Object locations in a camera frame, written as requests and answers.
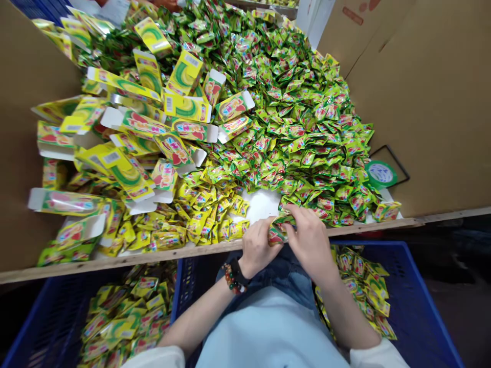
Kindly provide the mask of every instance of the person's right hand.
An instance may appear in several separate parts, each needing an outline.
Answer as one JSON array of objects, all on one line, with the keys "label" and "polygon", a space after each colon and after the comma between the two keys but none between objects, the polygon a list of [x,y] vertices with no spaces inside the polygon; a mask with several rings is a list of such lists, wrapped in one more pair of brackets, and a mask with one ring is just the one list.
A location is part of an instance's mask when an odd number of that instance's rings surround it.
[{"label": "person's right hand", "polygon": [[311,209],[287,204],[297,222],[297,232],[290,224],[283,224],[288,242],[305,272],[322,287],[339,278],[338,268],[332,259],[326,226]]}]

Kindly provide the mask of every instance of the black wristband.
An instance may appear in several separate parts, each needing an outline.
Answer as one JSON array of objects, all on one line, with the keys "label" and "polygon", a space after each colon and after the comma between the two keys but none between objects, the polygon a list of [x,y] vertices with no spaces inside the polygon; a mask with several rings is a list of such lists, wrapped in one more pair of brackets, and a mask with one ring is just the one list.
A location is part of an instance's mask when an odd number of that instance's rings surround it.
[{"label": "black wristband", "polygon": [[239,266],[239,261],[237,258],[233,258],[230,261],[230,268],[232,269],[232,273],[234,274],[234,279],[242,286],[248,286],[251,283],[251,280],[246,279],[242,274],[242,271]]}]

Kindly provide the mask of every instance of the tape roll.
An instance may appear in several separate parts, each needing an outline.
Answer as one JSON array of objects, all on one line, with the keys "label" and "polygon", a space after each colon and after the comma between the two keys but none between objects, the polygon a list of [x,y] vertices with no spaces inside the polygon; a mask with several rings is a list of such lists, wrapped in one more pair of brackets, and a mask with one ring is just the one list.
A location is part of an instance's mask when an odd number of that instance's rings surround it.
[{"label": "tape roll", "polygon": [[377,189],[388,188],[397,183],[397,174],[394,169],[382,161],[370,161],[365,170],[368,173],[370,184]]}]

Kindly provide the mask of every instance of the cardboard surface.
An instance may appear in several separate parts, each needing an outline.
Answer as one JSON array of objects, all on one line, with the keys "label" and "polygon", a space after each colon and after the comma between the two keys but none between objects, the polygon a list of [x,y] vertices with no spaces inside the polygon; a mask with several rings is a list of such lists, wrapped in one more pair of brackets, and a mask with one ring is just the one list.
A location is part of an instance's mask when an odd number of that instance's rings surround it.
[{"label": "cardboard surface", "polygon": [[489,14],[488,2],[419,0],[347,78],[372,149],[389,144],[411,175],[391,189],[404,217],[491,205]]},{"label": "cardboard surface", "polygon": [[336,0],[317,50],[333,55],[346,78],[362,54],[383,49],[415,1]]},{"label": "cardboard surface", "polygon": [[36,146],[42,102],[80,93],[80,74],[67,57],[9,1],[0,2],[2,88],[0,155],[2,186],[0,271],[32,267],[64,218],[27,208],[29,191],[41,185],[42,157]]}]

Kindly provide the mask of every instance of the hand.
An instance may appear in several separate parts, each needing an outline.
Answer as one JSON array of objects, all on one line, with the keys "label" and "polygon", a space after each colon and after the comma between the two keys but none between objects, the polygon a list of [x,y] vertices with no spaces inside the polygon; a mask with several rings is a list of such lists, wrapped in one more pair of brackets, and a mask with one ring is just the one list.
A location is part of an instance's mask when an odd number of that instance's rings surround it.
[{"label": "hand", "polygon": [[239,259],[240,270],[246,279],[252,279],[276,257],[283,244],[270,247],[267,234],[274,216],[252,224],[242,238],[243,256]]},{"label": "hand", "polygon": [[297,222],[297,232],[290,224],[283,224],[288,242],[305,272],[319,287],[339,278],[338,268],[332,259],[326,226],[311,209],[287,204]]}]

